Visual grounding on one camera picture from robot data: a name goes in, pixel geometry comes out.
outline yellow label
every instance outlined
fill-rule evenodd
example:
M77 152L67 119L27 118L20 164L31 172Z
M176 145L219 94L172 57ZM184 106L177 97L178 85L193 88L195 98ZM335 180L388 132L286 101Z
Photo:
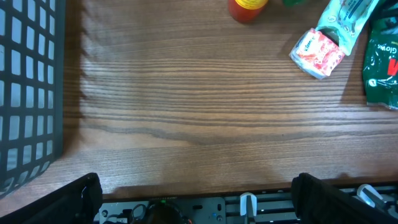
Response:
M259 9L265 6L268 0L235 0L236 3L245 9Z

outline wood grain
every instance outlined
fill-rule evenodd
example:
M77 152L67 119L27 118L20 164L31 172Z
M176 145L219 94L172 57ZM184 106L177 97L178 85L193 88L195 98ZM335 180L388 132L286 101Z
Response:
M226 3L69 0L65 153L1 214L88 172L106 197L288 187L301 172L397 180L398 114L366 106L365 32L318 81L288 54L327 1L271 1L246 25Z

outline gray basket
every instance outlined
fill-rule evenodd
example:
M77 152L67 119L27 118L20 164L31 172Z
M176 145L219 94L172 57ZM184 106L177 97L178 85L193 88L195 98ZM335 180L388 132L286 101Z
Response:
M0 0L0 198L62 154L65 0Z

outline green bag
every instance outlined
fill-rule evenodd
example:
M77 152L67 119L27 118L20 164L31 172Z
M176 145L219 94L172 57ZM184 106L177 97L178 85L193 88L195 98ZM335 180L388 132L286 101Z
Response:
M368 105L398 110L398 3L380 2L371 18L363 80Z

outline red logo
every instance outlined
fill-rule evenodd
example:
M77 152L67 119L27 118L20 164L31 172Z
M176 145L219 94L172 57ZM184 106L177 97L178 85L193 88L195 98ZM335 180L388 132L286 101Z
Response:
M398 63L397 60L392 58L390 59L390 64L388 65L387 75L395 76L398 72Z

